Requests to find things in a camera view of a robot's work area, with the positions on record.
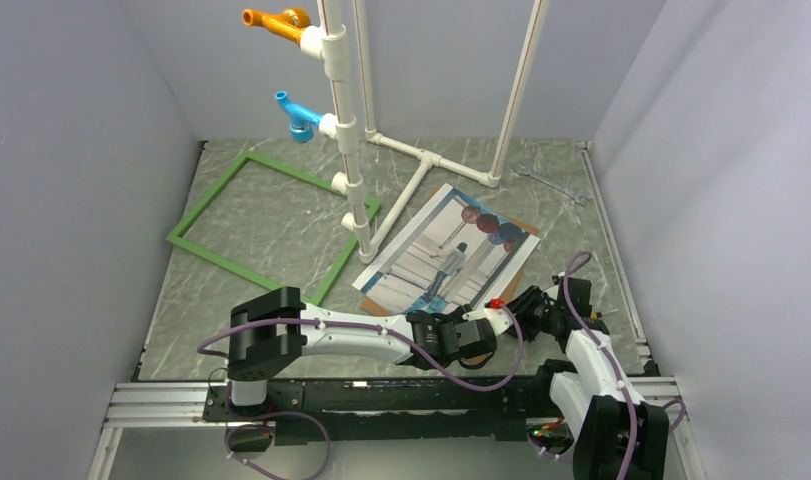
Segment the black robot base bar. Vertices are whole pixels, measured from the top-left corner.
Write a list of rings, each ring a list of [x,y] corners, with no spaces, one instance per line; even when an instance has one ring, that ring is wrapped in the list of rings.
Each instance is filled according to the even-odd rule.
[[[251,423],[267,414],[277,446],[322,441],[487,437],[523,441],[559,418],[545,381],[522,375],[494,390],[496,376],[470,377],[478,391],[445,377],[273,380],[261,406],[228,407],[222,385],[208,387],[208,424]]]

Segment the white PVC pipe stand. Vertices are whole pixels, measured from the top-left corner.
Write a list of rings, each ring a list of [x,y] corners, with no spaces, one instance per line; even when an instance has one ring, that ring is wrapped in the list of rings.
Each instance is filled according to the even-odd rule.
[[[370,262],[425,176],[442,169],[487,188],[499,186],[551,4],[548,1],[353,1],[344,26],[338,1],[320,1],[319,30],[328,63],[356,49],[361,114],[339,124],[350,143],[417,161],[416,172],[378,221],[345,217]],[[478,170],[414,138],[496,139],[492,162]]]

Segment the orange handled screwdriver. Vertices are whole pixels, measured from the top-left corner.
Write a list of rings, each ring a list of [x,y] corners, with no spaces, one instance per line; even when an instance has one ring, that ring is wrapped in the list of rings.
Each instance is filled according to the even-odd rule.
[[[604,312],[597,311],[597,312],[592,313],[591,318],[603,318],[603,317],[608,316],[608,315],[616,314],[619,311],[620,311],[619,308],[614,308],[614,309],[607,310],[607,311],[604,311]]]

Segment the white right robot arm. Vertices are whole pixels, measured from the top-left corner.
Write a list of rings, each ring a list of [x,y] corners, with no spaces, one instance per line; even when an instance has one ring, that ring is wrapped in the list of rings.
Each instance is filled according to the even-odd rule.
[[[608,327],[591,304],[591,282],[553,280],[554,288],[530,286],[508,306],[525,340],[550,334],[566,357],[539,367],[534,406],[564,418],[574,478],[663,478],[666,410],[648,403],[619,365]]]

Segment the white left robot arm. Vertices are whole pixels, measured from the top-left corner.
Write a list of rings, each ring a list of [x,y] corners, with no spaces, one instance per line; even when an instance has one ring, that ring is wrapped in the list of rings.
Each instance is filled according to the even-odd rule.
[[[269,402],[268,381],[302,357],[364,357],[441,371],[456,361],[491,357],[499,337],[518,328],[499,300],[449,314],[416,310],[376,317],[305,303],[297,288],[283,287],[231,310],[228,404],[242,419],[260,417]]]

